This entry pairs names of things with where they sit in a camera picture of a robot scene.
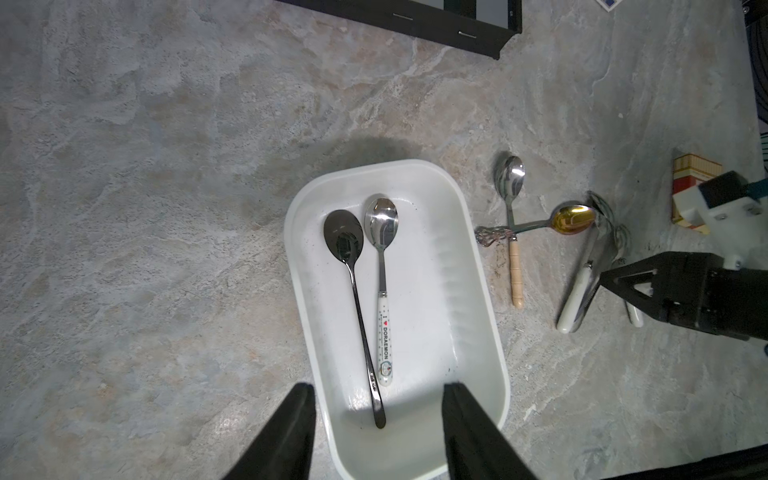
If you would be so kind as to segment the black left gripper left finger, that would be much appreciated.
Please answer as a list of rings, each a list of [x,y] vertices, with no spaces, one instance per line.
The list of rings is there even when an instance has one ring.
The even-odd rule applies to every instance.
[[[308,479],[315,428],[315,389],[299,382],[224,479]]]

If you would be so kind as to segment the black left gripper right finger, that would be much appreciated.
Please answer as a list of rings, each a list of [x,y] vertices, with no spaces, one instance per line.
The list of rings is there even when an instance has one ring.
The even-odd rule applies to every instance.
[[[535,479],[466,385],[444,385],[441,404],[451,479]]]

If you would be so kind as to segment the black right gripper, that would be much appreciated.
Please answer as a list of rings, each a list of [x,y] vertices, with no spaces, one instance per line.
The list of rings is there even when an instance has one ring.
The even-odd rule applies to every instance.
[[[599,284],[657,321],[737,339],[767,338],[765,270],[730,270],[714,254],[665,252],[606,270]]]

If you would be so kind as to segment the iridescent gold spoon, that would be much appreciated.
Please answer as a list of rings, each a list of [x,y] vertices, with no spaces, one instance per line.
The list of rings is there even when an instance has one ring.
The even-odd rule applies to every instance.
[[[587,205],[566,203],[552,211],[544,220],[527,222],[510,230],[508,226],[477,227],[475,239],[483,247],[489,247],[501,240],[509,240],[512,233],[521,233],[549,228],[562,235],[575,235],[590,228],[597,219],[597,211]]]

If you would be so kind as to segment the wooden handle steel spoon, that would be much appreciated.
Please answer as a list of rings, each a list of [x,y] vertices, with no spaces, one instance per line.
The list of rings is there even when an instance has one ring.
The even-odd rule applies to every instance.
[[[494,184],[497,193],[506,205],[507,225],[510,230],[515,227],[513,202],[522,190],[524,177],[525,168],[521,159],[516,155],[501,158],[496,162]],[[515,233],[512,233],[509,237],[508,251],[512,304],[517,309],[522,309],[524,305],[523,278],[519,246]]]

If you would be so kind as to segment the black spoon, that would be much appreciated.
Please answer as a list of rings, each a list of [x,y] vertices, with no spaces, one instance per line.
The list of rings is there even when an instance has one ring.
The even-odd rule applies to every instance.
[[[357,217],[350,211],[338,209],[326,216],[323,225],[323,235],[329,251],[347,268],[350,277],[362,341],[366,378],[369,386],[374,423],[378,429],[384,429],[387,422],[386,413],[370,353],[355,274],[356,262],[363,251],[364,234],[362,226]]]

